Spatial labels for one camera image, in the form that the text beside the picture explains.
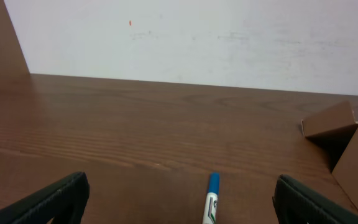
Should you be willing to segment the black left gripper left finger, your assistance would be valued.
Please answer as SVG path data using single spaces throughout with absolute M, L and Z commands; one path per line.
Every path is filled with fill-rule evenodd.
M 0 224 L 81 223 L 90 185 L 74 172 L 0 210 Z

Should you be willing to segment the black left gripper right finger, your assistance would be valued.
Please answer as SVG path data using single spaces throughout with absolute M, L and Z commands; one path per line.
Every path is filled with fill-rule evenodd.
M 305 186 L 280 175 L 272 198 L 279 224 L 358 224 L 358 216 Z

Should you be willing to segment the cardboard box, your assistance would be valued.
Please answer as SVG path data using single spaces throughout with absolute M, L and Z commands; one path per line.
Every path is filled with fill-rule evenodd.
M 330 170 L 358 210 L 358 121 L 349 101 L 301 120 L 304 138 L 329 153 Z

